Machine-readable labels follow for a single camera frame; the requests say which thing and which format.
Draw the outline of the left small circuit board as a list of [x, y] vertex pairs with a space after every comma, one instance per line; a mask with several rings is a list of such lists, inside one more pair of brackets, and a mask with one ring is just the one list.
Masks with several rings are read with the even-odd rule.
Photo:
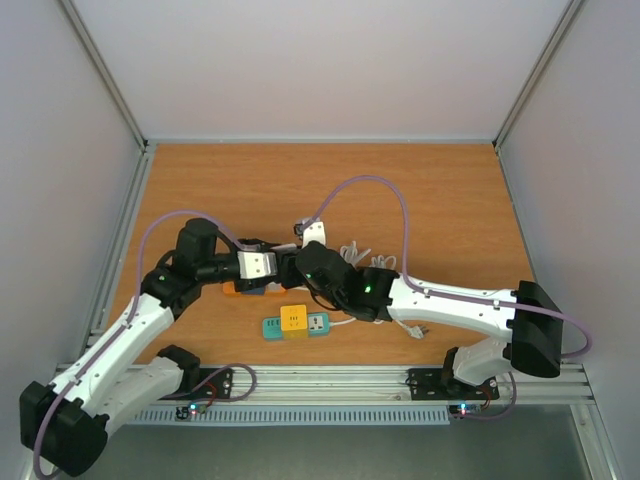
[[177, 406], [175, 408], [174, 418], [176, 421], [191, 421], [200, 415], [204, 415], [208, 410], [206, 404], [190, 403], [188, 405]]

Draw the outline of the right small circuit board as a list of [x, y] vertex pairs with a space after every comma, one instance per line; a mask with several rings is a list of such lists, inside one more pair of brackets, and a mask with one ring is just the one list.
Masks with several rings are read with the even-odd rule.
[[479, 415], [483, 411], [483, 407], [479, 404], [460, 403], [449, 407], [449, 414], [453, 418], [464, 418], [468, 416]]

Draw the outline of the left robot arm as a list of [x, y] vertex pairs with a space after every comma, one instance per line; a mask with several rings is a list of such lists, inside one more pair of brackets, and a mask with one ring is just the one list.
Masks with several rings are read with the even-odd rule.
[[201, 386], [199, 360], [169, 346], [131, 379], [123, 374], [139, 354], [198, 300], [207, 284], [277, 275], [272, 245], [239, 240], [212, 217], [196, 213], [173, 249], [148, 273], [119, 318], [70, 367], [19, 396], [20, 440], [32, 453], [32, 476], [77, 477], [99, 458], [109, 438], [144, 406], [163, 397], [189, 398]]

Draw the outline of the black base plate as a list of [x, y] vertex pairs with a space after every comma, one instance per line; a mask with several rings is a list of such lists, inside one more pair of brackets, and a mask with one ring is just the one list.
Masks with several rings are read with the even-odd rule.
[[491, 377], [480, 385], [470, 385], [453, 377], [443, 368], [410, 368], [405, 384], [412, 400], [497, 400], [500, 393], [496, 379]]
[[233, 381], [233, 369], [225, 368], [214, 374], [217, 368], [201, 367], [198, 372], [186, 373], [178, 389], [162, 400], [203, 400], [214, 396], [216, 399], [229, 399]]

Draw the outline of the teal power strip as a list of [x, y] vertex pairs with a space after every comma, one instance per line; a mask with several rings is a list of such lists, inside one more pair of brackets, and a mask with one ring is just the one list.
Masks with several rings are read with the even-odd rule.
[[[327, 313], [309, 313], [308, 337], [322, 337], [329, 334], [329, 316]], [[280, 317], [267, 317], [262, 320], [262, 336], [267, 341], [284, 340]]]

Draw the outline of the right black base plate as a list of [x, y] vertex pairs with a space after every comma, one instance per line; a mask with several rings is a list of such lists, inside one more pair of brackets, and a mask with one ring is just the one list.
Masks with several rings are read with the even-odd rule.
[[410, 368], [405, 384], [412, 400], [497, 400], [500, 393], [496, 379], [491, 377], [480, 385], [470, 385], [453, 377], [443, 368]]

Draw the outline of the aluminium front rail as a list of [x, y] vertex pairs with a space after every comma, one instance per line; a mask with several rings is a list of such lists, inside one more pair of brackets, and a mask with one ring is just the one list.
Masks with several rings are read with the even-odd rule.
[[[162, 400], [174, 393], [187, 373], [176, 362], [157, 358], [145, 366], [108, 368], [94, 366], [83, 372], [78, 363], [59, 373], [47, 386], [54, 397], [76, 403], [89, 415], [116, 407], [135, 410], [158, 402], [264, 405], [347, 405], [408, 403], [405, 384], [411, 366], [248, 366], [232, 363], [229, 399], [211, 396], [203, 400]], [[564, 364], [558, 377], [546, 379], [522, 373], [494, 376], [500, 393], [497, 400], [417, 400], [437, 404], [489, 402], [491, 405], [591, 404], [591, 387], [582, 366]]]

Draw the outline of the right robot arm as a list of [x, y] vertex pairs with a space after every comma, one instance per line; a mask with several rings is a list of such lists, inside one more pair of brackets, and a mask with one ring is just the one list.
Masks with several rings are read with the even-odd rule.
[[305, 286], [332, 310], [357, 320], [425, 320], [475, 331], [484, 340], [447, 353], [444, 390], [463, 396], [491, 377], [512, 371], [556, 378], [562, 360], [563, 321], [545, 307], [535, 283], [518, 290], [473, 290], [430, 283], [376, 267], [354, 267], [317, 241], [276, 255], [276, 279], [284, 288]]

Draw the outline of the yellow plug adapter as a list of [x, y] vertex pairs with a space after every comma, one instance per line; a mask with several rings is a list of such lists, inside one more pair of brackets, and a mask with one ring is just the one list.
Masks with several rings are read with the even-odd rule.
[[304, 304], [282, 306], [280, 329], [284, 340], [307, 338], [309, 336], [307, 307]]

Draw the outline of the white cube socket adapter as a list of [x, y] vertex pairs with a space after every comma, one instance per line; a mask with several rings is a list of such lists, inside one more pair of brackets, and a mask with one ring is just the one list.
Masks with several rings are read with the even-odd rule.
[[297, 249], [298, 246], [295, 243], [280, 244], [270, 248], [271, 251], [276, 253], [286, 253], [296, 251]]

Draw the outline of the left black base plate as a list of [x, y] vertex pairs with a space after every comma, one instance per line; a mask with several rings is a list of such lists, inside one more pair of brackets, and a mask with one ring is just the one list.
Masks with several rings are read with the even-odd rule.
[[178, 389], [162, 400], [203, 400], [214, 396], [216, 399], [229, 399], [233, 381], [233, 369], [225, 368], [214, 374], [217, 368], [201, 367], [198, 372], [186, 373]]

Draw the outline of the grey white plug adapter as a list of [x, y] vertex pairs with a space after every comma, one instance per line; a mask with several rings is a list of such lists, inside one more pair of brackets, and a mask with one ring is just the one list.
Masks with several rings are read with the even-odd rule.
[[269, 295], [279, 295], [285, 292], [286, 290], [280, 284], [269, 283], [265, 286], [265, 293]]

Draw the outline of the blue cube socket adapter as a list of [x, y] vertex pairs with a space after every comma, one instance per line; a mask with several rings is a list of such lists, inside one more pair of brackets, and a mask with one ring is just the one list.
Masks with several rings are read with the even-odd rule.
[[266, 287], [262, 286], [262, 287], [257, 287], [257, 288], [253, 288], [250, 290], [246, 290], [243, 292], [243, 295], [258, 295], [258, 296], [262, 296], [266, 293]]

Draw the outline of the orange power strip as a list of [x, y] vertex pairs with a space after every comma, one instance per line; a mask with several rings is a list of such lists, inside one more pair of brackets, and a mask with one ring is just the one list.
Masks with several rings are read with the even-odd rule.
[[[222, 292], [227, 296], [258, 296], [258, 295], [243, 295], [244, 291], [246, 291], [246, 290], [243, 290], [243, 291], [238, 290], [233, 282], [227, 282], [227, 283], [224, 283], [222, 285]], [[269, 295], [269, 294], [265, 293], [262, 296], [279, 296], [279, 295]]]

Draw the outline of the small circuit board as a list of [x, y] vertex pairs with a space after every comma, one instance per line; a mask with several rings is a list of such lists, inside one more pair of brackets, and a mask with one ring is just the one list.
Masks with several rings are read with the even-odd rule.
[[479, 404], [460, 403], [449, 407], [449, 414], [453, 418], [464, 418], [468, 416], [479, 415], [483, 411], [483, 407]]
[[190, 403], [188, 405], [177, 406], [175, 408], [174, 418], [176, 421], [191, 421], [200, 415], [204, 415], [208, 410], [206, 404]]

